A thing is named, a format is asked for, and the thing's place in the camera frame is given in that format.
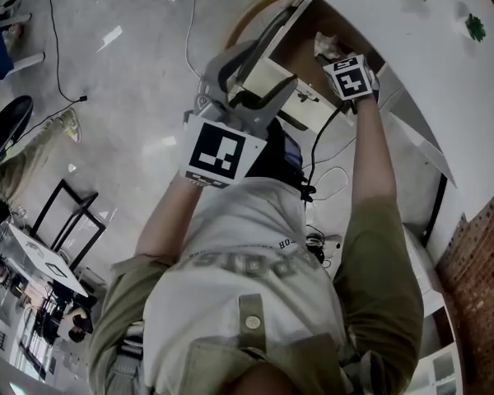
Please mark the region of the person's left forearm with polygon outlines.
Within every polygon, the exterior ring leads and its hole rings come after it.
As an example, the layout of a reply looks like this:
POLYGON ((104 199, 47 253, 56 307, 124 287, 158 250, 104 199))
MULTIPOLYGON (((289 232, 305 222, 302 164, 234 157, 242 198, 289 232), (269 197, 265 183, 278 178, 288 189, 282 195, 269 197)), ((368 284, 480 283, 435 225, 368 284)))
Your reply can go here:
POLYGON ((135 255, 177 263, 202 192, 202 186, 176 174, 139 235, 135 255))

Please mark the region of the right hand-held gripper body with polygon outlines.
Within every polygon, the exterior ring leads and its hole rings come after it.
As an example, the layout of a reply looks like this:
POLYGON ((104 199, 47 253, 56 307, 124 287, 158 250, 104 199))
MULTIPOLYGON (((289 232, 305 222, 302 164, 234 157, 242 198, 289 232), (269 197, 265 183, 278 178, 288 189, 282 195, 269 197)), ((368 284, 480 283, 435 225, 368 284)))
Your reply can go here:
POLYGON ((321 65, 330 87, 341 100, 357 101, 373 97, 379 100, 380 86, 366 57, 351 53, 342 60, 330 60, 323 54, 315 59, 321 65))

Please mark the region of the white desk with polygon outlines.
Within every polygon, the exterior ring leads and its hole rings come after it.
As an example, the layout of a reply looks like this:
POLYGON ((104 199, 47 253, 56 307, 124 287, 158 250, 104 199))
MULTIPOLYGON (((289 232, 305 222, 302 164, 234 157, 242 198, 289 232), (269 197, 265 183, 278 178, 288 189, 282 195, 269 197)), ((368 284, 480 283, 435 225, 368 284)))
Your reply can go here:
POLYGON ((494 187, 492 0, 325 0, 375 47, 432 130, 455 182, 494 187), (469 13, 485 26, 472 40, 469 13))

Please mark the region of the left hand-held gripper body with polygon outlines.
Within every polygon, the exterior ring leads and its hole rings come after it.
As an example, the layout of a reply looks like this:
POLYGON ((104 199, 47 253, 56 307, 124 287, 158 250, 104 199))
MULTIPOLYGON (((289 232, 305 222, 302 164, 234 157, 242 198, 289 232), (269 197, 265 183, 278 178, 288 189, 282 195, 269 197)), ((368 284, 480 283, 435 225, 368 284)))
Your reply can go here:
POLYGON ((197 102, 185 119, 184 177, 203 187, 239 183, 267 145, 274 120, 220 101, 197 102))

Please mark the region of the person's right forearm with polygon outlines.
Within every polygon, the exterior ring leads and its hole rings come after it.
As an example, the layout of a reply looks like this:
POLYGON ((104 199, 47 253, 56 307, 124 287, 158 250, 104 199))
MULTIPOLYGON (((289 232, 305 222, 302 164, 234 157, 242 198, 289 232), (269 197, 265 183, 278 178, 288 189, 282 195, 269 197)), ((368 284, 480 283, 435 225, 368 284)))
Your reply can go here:
POLYGON ((352 212, 367 203, 397 205, 397 184, 380 110, 374 97, 356 102, 357 134, 352 176, 352 212))

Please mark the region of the small green plant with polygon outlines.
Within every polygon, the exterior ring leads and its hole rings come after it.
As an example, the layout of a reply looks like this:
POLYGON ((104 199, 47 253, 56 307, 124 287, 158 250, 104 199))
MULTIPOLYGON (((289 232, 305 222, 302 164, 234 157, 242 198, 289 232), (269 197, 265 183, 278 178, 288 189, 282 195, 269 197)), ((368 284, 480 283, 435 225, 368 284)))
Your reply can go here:
POLYGON ((486 37, 485 26, 479 17, 469 13, 464 22, 469 37, 477 42, 482 42, 486 37))

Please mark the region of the white cloth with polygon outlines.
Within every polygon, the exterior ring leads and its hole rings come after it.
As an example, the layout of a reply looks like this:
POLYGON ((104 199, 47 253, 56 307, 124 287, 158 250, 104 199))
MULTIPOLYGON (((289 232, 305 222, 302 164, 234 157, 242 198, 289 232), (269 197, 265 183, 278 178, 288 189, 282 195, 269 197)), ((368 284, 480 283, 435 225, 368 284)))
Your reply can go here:
POLYGON ((336 35, 327 36, 317 32, 314 41, 314 56, 322 55, 327 59, 337 59, 341 57, 336 35))

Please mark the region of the person's torso in white shirt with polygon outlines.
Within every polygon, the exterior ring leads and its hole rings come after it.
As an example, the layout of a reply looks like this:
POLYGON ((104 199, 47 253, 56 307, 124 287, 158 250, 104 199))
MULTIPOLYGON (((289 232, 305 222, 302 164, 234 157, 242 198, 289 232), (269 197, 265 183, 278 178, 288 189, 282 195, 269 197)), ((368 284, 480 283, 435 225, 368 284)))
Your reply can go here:
POLYGON ((391 197, 354 206, 334 276, 305 247, 297 190, 255 178, 202 204, 175 265, 113 274, 94 395, 217 395, 258 363, 303 395, 399 395, 417 367, 422 296, 391 197))

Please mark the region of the white table with papers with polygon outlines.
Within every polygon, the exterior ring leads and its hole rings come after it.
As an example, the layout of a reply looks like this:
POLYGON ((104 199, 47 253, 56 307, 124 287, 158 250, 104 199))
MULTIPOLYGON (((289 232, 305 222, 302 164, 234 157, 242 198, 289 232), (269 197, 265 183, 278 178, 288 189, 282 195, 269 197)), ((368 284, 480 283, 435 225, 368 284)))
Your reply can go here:
POLYGON ((84 297, 88 296, 88 293, 75 277, 70 267, 58 254, 47 249, 14 225, 9 225, 8 228, 24 254, 38 271, 75 293, 84 297))

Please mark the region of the black metal frame table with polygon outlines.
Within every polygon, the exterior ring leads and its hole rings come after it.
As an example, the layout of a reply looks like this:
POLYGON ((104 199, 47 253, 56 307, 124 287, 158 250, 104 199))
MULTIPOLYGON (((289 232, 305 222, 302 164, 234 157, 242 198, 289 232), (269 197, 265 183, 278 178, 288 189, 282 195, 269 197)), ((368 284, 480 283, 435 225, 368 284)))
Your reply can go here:
POLYGON ((38 230, 42 225, 44 218, 49 213, 50 208, 57 199, 57 196, 62 191, 64 191, 75 202, 77 207, 70 214, 62 229, 55 237, 53 243, 49 246, 49 249, 57 253, 63 247, 65 240, 72 233, 75 226, 83 217, 85 217, 91 224, 96 227, 96 232, 69 265, 70 270, 74 271, 80 265, 80 263, 88 254, 96 241, 104 234, 106 230, 106 225, 90 211, 91 205, 99 196, 98 192, 89 193, 86 196, 82 197, 70 186, 70 184, 65 179, 61 179, 54 191, 49 196, 49 199, 43 206, 40 214, 36 218, 34 225, 30 228, 29 236, 40 243, 43 242, 43 240, 38 236, 38 230))

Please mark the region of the white drawer with black handle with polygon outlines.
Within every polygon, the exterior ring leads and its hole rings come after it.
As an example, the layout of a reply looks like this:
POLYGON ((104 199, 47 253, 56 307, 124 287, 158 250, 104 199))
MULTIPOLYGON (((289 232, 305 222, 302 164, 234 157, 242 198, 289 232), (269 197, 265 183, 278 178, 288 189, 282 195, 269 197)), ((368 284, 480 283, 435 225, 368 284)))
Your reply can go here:
POLYGON ((365 55, 377 74, 384 71, 384 60, 357 29, 323 0, 295 0, 293 5, 296 10, 276 33, 243 88, 262 97, 286 77, 297 76, 296 90, 282 111, 300 130, 319 132, 342 101, 315 60, 316 34, 335 36, 341 58, 351 52, 365 55))

